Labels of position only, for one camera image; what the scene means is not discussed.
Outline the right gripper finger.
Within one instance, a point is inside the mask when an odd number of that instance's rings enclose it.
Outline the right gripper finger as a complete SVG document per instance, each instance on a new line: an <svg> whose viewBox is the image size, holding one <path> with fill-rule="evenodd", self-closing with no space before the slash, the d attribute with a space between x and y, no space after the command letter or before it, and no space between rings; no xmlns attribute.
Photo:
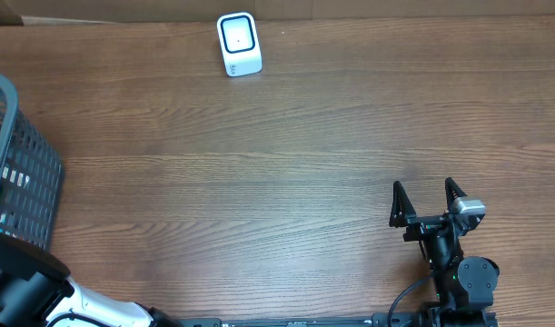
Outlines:
<svg viewBox="0 0 555 327"><path fill-rule="evenodd" d="M405 192L400 181L395 181L392 186L392 206L389 219L390 227L406 227L409 220L415 219L417 213Z"/></svg>
<svg viewBox="0 0 555 327"><path fill-rule="evenodd" d="M445 180L445 193L447 209L450 210L455 200L459 197L465 197L466 193L455 183L455 181L448 177Z"/></svg>

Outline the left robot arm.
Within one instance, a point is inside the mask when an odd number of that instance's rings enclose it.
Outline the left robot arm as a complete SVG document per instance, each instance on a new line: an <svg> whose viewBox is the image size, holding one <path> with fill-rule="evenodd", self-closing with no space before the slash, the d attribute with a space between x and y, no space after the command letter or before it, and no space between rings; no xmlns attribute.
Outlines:
<svg viewBox="0 0 555 327"><path fill-rule="evenodd" d="M78 285L47 251L0 233L0 326L174 326L169 315Z"/></svg>

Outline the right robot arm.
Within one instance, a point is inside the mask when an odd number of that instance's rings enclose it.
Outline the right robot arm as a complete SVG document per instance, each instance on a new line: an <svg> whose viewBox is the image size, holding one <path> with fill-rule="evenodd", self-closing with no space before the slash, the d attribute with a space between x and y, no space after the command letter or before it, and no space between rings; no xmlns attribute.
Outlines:
<svg viewBox="0 0 555 327"><path fill-rule="evenodd" d="M404 228L403 240L416 242L428 262L430 274L402 291L386 315L392 326L394 312L410 292L432 281L437 301L401 317L404 326L496 326L496 315L487 312L494 303L500 268L493 260L464 255L460 238L475 230L486 215L486 206L467 195L452 178L445 180L447 208L443 213L419 216L401 184L392 186L389 226Z"/></svg>

